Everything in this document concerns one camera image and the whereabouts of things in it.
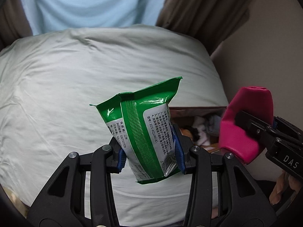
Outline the person's right hand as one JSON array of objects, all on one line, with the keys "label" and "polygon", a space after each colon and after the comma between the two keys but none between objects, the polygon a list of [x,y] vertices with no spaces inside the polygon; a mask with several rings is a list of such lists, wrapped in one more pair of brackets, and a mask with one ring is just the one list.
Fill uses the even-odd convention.
[{"label": "person's right hand", "polygon": [[285,170],[282,170],[282,174],[277,178],[276,185],[269,197],[271,205],[276,205],[280,202],[282,193],[287,189],[287,187],[290,187],[298,193],[302,188],[302,183]]}]

